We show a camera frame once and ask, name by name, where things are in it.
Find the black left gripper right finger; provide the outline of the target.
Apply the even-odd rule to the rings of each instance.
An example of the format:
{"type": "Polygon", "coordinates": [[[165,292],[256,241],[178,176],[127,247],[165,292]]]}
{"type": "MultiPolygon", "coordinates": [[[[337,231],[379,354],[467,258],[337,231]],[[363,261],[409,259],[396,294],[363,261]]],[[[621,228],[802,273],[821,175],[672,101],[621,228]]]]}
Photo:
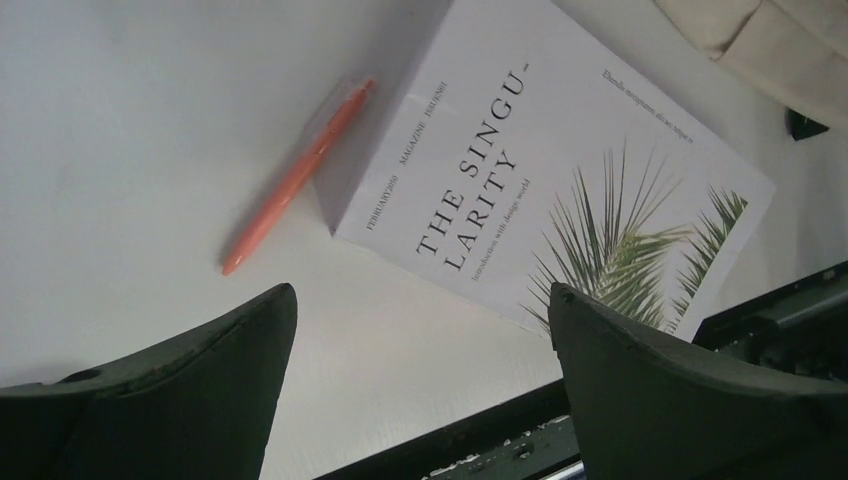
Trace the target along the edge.
{"type": "Polygon", "coordinates": [[[847,387],[734,359],[556,283],[551,341],[592,479],[843,479],[847,387]]]}

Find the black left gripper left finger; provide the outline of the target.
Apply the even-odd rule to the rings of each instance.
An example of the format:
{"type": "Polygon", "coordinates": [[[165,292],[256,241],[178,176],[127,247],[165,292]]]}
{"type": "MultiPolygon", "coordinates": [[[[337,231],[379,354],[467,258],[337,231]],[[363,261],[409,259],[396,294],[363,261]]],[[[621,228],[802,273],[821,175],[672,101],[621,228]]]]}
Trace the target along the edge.
{"type": "Polygon", "coordinates": [[[297,328],[289,284],[123,358],[1,391],[5,479],[255,479],[297,328]]]}

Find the white Singularity palm magazine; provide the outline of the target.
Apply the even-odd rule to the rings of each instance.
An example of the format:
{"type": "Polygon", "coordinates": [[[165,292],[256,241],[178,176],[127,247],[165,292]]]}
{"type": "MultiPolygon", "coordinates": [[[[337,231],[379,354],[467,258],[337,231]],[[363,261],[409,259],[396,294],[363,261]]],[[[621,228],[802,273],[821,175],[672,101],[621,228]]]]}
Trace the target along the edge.
{"type": "Polygon", "coordinates": [[[548,335],[562,283],[690,338],[773,183],[550,1],[440,1],[317,179],[334,236],[548,335]]]}

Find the cream canvas student bag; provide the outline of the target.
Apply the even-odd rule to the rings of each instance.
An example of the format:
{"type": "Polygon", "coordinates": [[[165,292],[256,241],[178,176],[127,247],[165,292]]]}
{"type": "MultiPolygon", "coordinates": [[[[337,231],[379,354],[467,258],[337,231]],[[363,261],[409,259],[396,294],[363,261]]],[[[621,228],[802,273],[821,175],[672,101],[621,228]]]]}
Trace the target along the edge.
{"type": "Polygon", "coordinates": [[[784,107],[847,131],[845,1],[657,1],[698,51],[784,107]]]}

